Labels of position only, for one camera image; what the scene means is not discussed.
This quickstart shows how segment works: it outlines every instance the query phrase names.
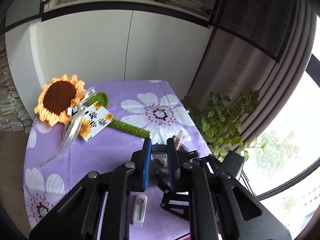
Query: translucent ribbon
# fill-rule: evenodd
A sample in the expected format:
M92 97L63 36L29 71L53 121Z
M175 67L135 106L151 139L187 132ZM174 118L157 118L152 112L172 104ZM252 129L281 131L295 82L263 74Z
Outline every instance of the translucent ribbon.
M65 150L69 149L71 144L75 141L78 136L78 133L81 129L82 121L85 116L86 106L84 105L90 98L95 96L97 92L94 88L89 88L86 92L83 92L84 98L79 102L78 112L70 118L70 126L68 130L66 130L66 126L64 127L64 138L58 149L46 160L40 162L36 167L42 168L45 165L49 164L51 161L57 159Z

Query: sunflower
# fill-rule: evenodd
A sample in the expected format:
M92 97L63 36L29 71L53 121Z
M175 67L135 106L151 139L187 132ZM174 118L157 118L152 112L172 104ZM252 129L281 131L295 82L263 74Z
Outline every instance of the sunflower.
M43 85L35 113L39 114L41 121L48 121L50 126L57 122L66 124L71 118L67 116L66 109L79 104L84 97L83 91L84 82L78 80L77 75L53 78L50 84Z
M93 106L96 110L98 110L100 107L103 107L103 105L99 101L95 102Z
M91 132L90 120L83 119L79 134L82 138L86 137Z
M106 114L106 117L104 119L106 119L107 121L111 121L114 118L114 116L111 113Z

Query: wooden floor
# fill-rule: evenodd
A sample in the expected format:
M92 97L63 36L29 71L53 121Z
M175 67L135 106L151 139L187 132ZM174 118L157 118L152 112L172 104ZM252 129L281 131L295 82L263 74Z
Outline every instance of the wooden floor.
M0 132L0 201L17 228L31 231L23 196L23 163L28 133Z

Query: floral tablecloth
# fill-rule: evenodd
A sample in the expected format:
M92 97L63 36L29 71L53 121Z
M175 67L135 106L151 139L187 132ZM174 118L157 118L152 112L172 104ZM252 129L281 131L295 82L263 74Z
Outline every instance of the floral tablecloth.
M125 81L87 84L109 97L108 110L116 119L151 131L152 143L166 143L167 138L183 130L185 146L198 150L201 156L210 153L205 141L166 81ZM130 160L142 148L143 139L104 128L89 142L78 138L70 150L41 169L36 165L59 147L63 125L50 127L36 116L28 139L24 163L24 196L31 227L36 224L88 172L105 173ZM151 184L146 218L141 228L130 225L130 239L174 240L189 232L189 223L160 207L163 192Z

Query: stack of papers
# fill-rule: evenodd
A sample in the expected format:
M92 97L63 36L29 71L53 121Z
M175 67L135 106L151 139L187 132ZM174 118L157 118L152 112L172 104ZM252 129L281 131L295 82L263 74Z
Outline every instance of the stack of papers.
M194 11L196 13L202 12L205 4L201 0L161 0L165 4L171 4L183 9Z
M0 36L0 131L30 132L32 120L28 115L10 73L4 35Z

